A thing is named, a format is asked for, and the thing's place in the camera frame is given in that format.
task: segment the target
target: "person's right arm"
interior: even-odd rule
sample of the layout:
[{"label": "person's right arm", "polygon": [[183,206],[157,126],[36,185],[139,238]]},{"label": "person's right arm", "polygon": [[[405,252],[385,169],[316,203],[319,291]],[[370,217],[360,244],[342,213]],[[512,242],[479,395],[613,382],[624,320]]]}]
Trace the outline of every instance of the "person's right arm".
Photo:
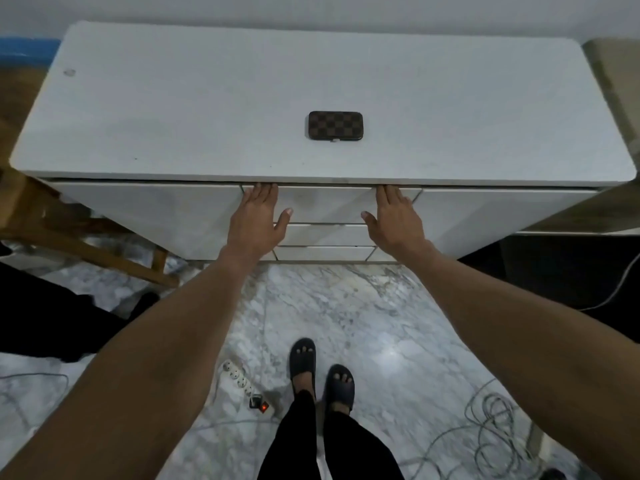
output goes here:
[{"label": "person's right arm", "polygon": [[439,253],[398,188],[379,187],[377,198],[378,218],[363,212],[372,240],[420,278],[530,418],[604,479],[640,478],[640,347]]}]

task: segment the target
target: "black sandal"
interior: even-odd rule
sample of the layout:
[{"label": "black sandal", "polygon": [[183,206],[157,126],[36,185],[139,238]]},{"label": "black sandal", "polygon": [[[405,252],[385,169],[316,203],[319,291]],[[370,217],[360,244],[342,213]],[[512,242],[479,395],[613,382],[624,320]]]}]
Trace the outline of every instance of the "black sandal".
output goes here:
[{"label": "black sandal", "polygon": [[[334,377],[336,374],[340,375],[340,379]],[[347,380],[351,379],[351,382],[342,381],[342,376],[345,374],[347,375]],[[356,384],[351,371],[338,363],[332,365],[327,373],[324,384],[325,414],[329,412],[329,406],[336,402],[346,404],[349,407],[349,412],[352,411],[355,396]]]},{"label": "black sandal", "polygon": [[291,387],[293,394],[296,388],[293,387],[293,378],[302,372],[311,372],[311,380],[314,385],[314,395],[316,393],[316,344],[311,339],[300,339],[291,348],[289,352],[289,378],[291,379]]}]

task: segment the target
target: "blue object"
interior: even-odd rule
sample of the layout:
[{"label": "blue object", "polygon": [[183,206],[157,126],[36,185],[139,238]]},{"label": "blue object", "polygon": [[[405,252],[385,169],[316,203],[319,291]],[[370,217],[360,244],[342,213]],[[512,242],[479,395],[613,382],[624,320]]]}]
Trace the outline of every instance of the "blue object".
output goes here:
[{"label": "blue object", "polygon": [[44,66],[53,61],[57,38],[0,37],[0,66]]}]

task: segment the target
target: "hand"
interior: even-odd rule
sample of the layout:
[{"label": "hand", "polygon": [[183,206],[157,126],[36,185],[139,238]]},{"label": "hand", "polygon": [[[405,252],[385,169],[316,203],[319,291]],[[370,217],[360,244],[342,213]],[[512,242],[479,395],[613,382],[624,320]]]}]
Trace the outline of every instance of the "hand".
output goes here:
[{"label": "hand", "polygon": [[244,192],[240,206],[231,217],[227,245],[220,251],[220,257],[231,255],[240,261],[248,271],[271,252],[283,239],[293,209],[285,209],[273,225],[273,209],[278,201],[276,184],[256,184]]},{"label": "hand", "polygon": [[362,218],[376,245],[407,267],[416,259],[435,252],[424,237],[422,220],[413,209],[411,199],[404,197],[395,185],[379,185],[376,190],[378,218],[368,212]]}]

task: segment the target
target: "white tabletop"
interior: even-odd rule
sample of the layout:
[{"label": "white tabletop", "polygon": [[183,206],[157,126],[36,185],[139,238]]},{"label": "white tabletop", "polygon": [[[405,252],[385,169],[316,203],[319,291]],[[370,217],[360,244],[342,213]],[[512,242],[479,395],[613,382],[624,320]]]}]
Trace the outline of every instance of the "white tabletop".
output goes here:
[{"label": "white tabletop", "polygon": [[[364,138],[312,141],[310,111]],[[12,165],[38,177],[597,187],[635,167],[568,39],[81,22]]]}]

